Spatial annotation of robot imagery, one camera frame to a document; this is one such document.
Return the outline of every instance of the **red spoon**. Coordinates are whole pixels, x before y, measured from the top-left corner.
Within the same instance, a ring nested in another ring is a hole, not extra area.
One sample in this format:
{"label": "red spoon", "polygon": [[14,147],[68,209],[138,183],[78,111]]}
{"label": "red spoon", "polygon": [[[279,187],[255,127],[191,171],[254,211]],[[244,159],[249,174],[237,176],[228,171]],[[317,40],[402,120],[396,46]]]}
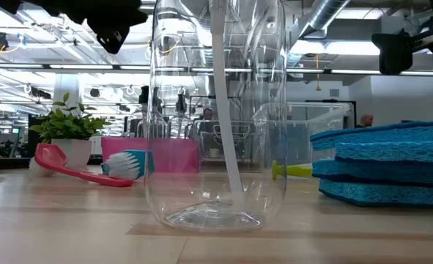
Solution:
{"label": "red spoon", "polygon": [[104,186],[129,187],[133,185],[133,180],[124,180],[91,172],[82,172],[65,167],[68,162],[67,157],[55,144],[38,144],[34,159],[39,166],[45,169],[78,177],[82,180],[87,180],[93,183],[99,183]]}

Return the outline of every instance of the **white straw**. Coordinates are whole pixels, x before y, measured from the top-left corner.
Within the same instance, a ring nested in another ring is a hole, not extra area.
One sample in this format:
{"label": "white straw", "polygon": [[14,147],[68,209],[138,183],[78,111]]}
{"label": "white straw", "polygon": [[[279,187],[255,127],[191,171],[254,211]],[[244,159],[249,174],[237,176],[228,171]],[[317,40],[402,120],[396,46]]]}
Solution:
{"label": "white straw", "polygon": [[216,105],[218,107],[221,138],[223,140],[224,158],[228,170],[232,199],[237,207],[242,207],[244,203],[243,186],[240,182],[239,168],[237,167],[236,150],[232,137],[231,115],[229,113],[226,75],[224,73],[223,33],[225,9],[226,1],[210,0],[213,74],[215,76]]}

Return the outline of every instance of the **white flower pot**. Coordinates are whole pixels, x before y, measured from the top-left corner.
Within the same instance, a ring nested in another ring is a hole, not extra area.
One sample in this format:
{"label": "white flower pot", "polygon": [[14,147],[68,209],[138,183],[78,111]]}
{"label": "white flower pot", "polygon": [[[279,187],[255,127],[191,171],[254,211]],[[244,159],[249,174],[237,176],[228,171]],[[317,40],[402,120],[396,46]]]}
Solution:
{"label": "white flower pot", "polygon": [[91,155],[92,142],[79,139],[52,139],[68,158],[68,168],[78,168],[87,165]]}

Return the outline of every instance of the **blue sponge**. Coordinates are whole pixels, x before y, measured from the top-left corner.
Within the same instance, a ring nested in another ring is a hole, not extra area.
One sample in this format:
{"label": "blue sponge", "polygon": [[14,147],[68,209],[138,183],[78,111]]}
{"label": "blue sponge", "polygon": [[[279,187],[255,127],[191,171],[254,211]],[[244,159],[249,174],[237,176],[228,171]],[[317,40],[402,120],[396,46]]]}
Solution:
{"label": "blue sponge", "polygon": [[363,207],[433,208],[433,187],[337,183],[321,179],[319,190],[328,197]]}
{"label": "blue sponge", "polygon": [[337,143],[430,141],[433,141],[433,122],[410,122],[376,128],[327,131],[311,137],[314,151],[333,149]]}
{"label": "blue sponge", "polygon": [[433,162],[433,142],[338,143],[336,156],[367,161]]}
{"label": "blue sponge", "polygon": [[341,182],[432,186],[433,164],[324,160],[312,164],[312,175],[321,179]]}

